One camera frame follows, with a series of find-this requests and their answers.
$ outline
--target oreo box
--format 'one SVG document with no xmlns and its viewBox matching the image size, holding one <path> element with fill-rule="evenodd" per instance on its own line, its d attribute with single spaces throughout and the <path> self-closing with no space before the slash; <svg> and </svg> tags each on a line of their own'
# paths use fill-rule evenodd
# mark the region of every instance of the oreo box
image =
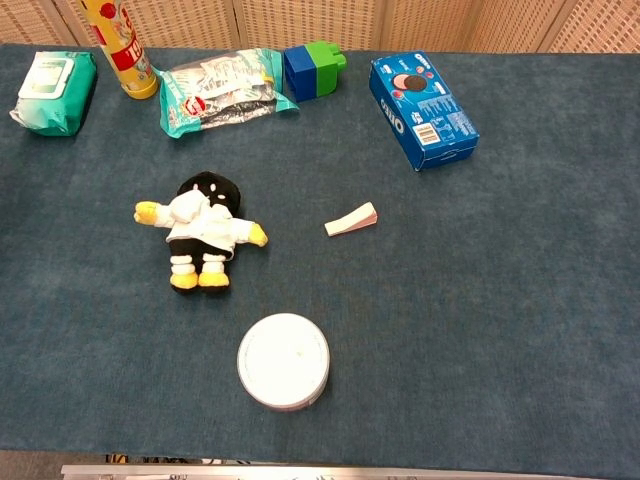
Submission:
<svg viewBox="0 0 640 480">
<path fill-rule="evenodd" d="M 479 135 L 423 51 L 373 61 L 369 88 L 416 171 L 473 152 Z"/>
</svg>

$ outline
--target white jacket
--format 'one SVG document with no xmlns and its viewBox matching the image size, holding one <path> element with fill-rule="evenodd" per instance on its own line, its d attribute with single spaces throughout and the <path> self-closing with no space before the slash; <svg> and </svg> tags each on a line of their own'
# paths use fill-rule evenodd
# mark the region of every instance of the white jacket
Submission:
<svg viewBox="0 0 640 480">
<path fill-rule="evenodd" d="M 167 242 L 196 238 L 233 256 L 236 243 L 249 241 L 254 222 L 233 218 L 224 205 L 209 205 L 200 190 L 190 190 L 169 205 L 156 207 L 156 227 L 170 228 Z"/>
</svg>

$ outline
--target yellow foot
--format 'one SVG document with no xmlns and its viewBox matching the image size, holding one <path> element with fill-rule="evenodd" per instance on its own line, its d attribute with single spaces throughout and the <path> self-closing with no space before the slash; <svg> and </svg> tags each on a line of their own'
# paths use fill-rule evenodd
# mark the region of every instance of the yellow foot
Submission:
<svg viewBox="0 0 640 480">
<path fill-rule="evenodd" d="M 174 273 L 171 275 L 169 283 L 178 290 L 191 290 L 198 285 L 198 274 L 196 272 L 183 275 Z"/>
<path fill-rule="evenodd" d="M 226 273 L 204 272 L 198 278 L 198 285 L 203 288 L 226 288 L 229 286 L 229 277 Z"/>
</svg>

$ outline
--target plush doll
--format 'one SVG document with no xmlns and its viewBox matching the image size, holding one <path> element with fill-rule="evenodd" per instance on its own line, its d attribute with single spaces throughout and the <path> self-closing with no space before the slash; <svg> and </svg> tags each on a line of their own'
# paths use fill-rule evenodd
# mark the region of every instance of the plush doll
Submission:
<svg viewBox="0 0 640 480">
<path fill-rule="evenodd" d="M 139 202 L 136 222 L 170 228 L 171 286 L 181 293 L 196 287 L 221 291 L 229 287 L 224 262 L 233 258 L 237 243 L 263 247 L 268 239 L 257 223 L 235 218 L 240 191 L 230 180 L 212 172 L 191 177 L 169 205 Z"/>
</svg>

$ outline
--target barcode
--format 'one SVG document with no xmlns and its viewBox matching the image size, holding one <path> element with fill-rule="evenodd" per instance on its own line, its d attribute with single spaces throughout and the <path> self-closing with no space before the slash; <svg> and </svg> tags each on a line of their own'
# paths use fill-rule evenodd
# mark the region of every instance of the barcode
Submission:
<svg viewBox="0 0 640 480">
<path fill-rule="evenodd" d="M 430 123 L 416 125 L 415 127 L 413 127 L 413 131 L 416 132 L 418 140 L 420 140 L 420 143 L 422 145 L 429 145 L 431 143 L 438 143 L 440 141 L 438 132 L 435 131 L 433 125 L 431 125 Z"/>
</svg>

